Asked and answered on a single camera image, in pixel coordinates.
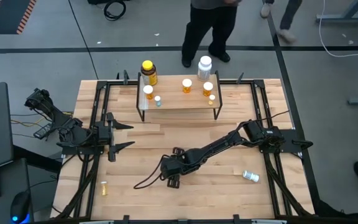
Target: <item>concrete floor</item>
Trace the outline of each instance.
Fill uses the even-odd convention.
[[[351,1],[327,0],[326,12],[342,12]],[[287,2],[277,1],[273,6],[276,27]],[[89,47],[119,48],[91,53],[100,79],[114,79],[117,72],[124,69],[135,78],[145,59],[153,60],[161,74],[196,72],[196,65],[183,68],[180,64],[190,0],[129,1],[126,15],[116,22],[107,21],[100,8],[85,0],[71,0],[71,3]],[[259,16],[261,6],[262,1],[257,0],[241,3],[235,31],[227,43],[232,49],[236,49],[235,46],[273,47],[269,24]],[[314,17],[321,10],[322,1],[303,1],[292,26],[299,38],[295,46],[320,46]],[[350,40],[352,47],[358,46],[358,23],[324,23],[322,32],[328,46],[348,46]],[[211,33],[208,33],[201,45],[210,42]],[[153,48],[157,44],[173,48],[160,51]],[[34,88],[49,90],[58,108],[73,111],[80,80],[95,79],[88,53],[76,52],[84,47],[68,1],[38,0],[23,34],[0,35],[0,49],[7,53],[0,54],[0,82],[8,83],[11,113],[31,113],[23,104]],[[57,50],[46,53],[50,48]],[[71,52],[62,53],[59,48]],[[36,49],[37,53],[9,53],[12,49]],[[213,70],[219,70],[221,78],[237,78],[242,72],[244,78],[282,77],[274,51],[236,49],[228,53],[232,56],[229,64],[213,59]],[[204,54],[206,52],[199,51],[196,58]],[[350,96],[358,96],[358,57],[332,58],[320,50],[292,50],[283,52],[283,58],[305,136],[314,142],[310,156],[320,197],[338,210],[358,212],[358,180],[352,170],[353,163],[358,161],[358,107],[346,103]],[[38,117],[16,119],[35,121]],[[31,135],[36,130],[13,126],[14,133]],[[45,142],[14,136],[18,146],[52,158],[59,157],[60,152],[55,142],[55,138]],[[30,168],[31,184],[49,180],[49,175]],[[34,209],[41,211],[38,219],[48,217],[54,191],[54,183],[32,189]]]

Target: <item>black pants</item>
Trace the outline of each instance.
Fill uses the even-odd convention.
[[[213,41],[209,51],[215,56],[226,52],[226,41],[236,23],[237,7],[216,9],[196,9],[191,7],[190,22],[186,26],[186,36],[181,54],[184,59],[193,60],[205,34],[213,27]]]
[[[273,4],[274,0],[265,0],[266,3]],[[290,0],[281,20],[280,29],[290,29],[293,18],[302,4],[302,0]]]

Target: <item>wooden table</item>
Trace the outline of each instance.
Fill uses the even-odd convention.
[[[280,80],[266,79],[265,86],[271,114],[286,111]],[[89,125],[95,88],[96,81],[81,82],[74,117],[81,119],[84,127]],[[273,218],[264,159],[257,148],[237,146],[209,158],[198,171],[181,177],[179,189],[168,188],[166,181],[157,181],[142,190],[133,189],[155,169],[162,154],[171,154],[173,147],[203,147],[226,135],[241,121],[255,119],[250,87],[221,86],[224,106],[217,121],[208,110],[191,109],[150,111],[144,123],[135,108],[136,88],[113,86],[110,91],[108,111],[119,122],[134,127],[114,131],[115,141],[136,143],[123,149],[116,162],[109,162],[107,153],[101,157],[93,220],[122,220],[124,215],[130,215],[131,220],[232,219],[233,214],[241,218]],[[277,116],[273,122],[281,129],[292,127],[288,113]],[[288,188],[307,211],[314,213],[301,161],[291,154],[281,154],[281,158]],[[58,210],[63,210],[76,192],[80,170],[77,157],[63,167],[53,203]],[[259,174],[259,181],[245,180],[243,170]],[[108,196],[101,195],[101,181],[108,182]],[[276,190],[283,214],[281,192],[278,187]],[[81,215],[85,214],[87,199],[85,192]]]
[[[183,92],[182,81],[190,79],[192,82],[190,93]],[[219,75],[212,74],[208,80],[213,84],[211,94],[216,97],[212,105],[208,104],[209,98],[204,96],[204,83],[198,80],[197,75],[160,75],[158,82],[153,86],[153,96],[161,97],[161,106],[157,106],[154,100],[148,100],[143,92],[145,86],[143,78],[138,76],[139,89],[137,92],[137,109],[144,121],[144,111],[152,110],[182,110],[182,109],[213,109],[214,118],[217,119],[223,105],[221,102],[221,86],[218,83]]]

